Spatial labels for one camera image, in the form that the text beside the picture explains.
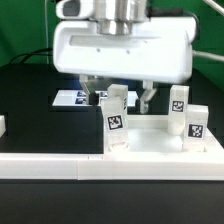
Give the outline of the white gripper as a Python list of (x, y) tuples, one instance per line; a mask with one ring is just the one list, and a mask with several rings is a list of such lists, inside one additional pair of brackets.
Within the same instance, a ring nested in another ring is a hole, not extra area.
[(148, 17), (146, 0), (61, 0), (53, 63), (80, 75), (86, 104), (97, 106), (93, 76), (143, 80), (140, 113), (157, 89), (153, 82), (181, 83), (192, 74), (195, 19), (168, 14)]

